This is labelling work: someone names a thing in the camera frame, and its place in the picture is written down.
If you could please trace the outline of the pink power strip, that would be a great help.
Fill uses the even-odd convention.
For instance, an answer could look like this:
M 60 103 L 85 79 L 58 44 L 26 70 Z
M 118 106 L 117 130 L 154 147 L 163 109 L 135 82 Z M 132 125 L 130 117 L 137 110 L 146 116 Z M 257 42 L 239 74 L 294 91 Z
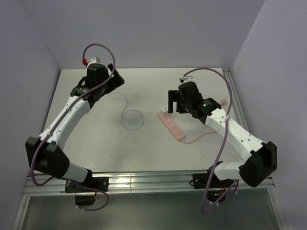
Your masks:
M 158 112 L 157 116 L 177 141 L 182 141 L 185 138 L 183 131 L 170 116 L 164 115 L 162 112 Z

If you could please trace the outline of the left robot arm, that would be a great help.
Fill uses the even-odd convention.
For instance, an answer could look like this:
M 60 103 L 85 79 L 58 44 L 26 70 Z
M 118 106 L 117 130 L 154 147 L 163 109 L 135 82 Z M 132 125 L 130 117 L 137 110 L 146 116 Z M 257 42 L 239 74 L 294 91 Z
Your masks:
M 70 92 L 68 101 L 56 119 L 38 137 L 25 143 L 30 175 L 35 185 L 35 171 L 52 178 L 76 182 L 82 191 L 94 185 L 93 172 L 72 163 L 63 152 L 66 141 L 79 121 L 104 95 L 124 84 L 113 64 L 88 64 L 86 76 Z

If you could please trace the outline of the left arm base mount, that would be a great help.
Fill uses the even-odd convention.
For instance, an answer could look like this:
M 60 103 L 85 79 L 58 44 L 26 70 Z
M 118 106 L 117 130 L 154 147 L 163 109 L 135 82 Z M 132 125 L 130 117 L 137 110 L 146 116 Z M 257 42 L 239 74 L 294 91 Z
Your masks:
M 108 191 L 109 178 L 108 177 L 93 177 L 88 182 L 78 183 L 74 181 L 67 181 L 64 193 L 75 194 L 75 205 L 78 209 L 84 211 L 97 211 L 106 207 L 109 203 Z M 89 208 L 95 201 L 97 194 L 101 193 L 106 197 L 105 203 L 96 208 Z

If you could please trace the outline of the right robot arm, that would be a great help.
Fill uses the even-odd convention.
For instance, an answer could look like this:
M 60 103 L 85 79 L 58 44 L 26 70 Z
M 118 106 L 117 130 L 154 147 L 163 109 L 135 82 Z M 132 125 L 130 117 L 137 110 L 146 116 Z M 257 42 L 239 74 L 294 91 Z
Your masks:
M 208 184 L 211 188 L 225 181 L 243 180 L 251 187 L 257 187 L 277 168 L 277 147 L 246 131 L 231 119 L 224 108 L 212 98 L 204 99 L 196 83 L 186 82 L 178 90 L 168 92 L 168 111 L 191 114 L 195 119 L 211 127 L 225 138 L 240 154 L 237 162 L 217 161 L 208 171 Z

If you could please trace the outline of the white charger plug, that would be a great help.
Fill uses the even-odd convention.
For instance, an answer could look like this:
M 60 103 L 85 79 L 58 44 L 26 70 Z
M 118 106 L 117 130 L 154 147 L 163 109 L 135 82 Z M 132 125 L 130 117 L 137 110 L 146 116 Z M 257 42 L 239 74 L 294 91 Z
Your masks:
M 161 107 L 160 113 L 163 114 L 163 115 L 167 115 L 168 114 L 168 107 L 167 106 Z

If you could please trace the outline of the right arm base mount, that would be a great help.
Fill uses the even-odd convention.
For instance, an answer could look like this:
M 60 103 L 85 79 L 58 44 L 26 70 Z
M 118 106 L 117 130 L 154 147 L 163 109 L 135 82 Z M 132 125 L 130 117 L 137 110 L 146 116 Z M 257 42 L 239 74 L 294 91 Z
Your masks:
M 194 189 L 205 189 L 209 179 L 209 173 L 195 173 L 192 175 L 192 180 L 189 185 Z M 215 202 L 228 187 L 234 183 L 234 180 L 223 180 L 220 181 L 215 175 L 213 175 L 209 188 L 215 189 L 208 191 L 207 199 L 211 202 Z

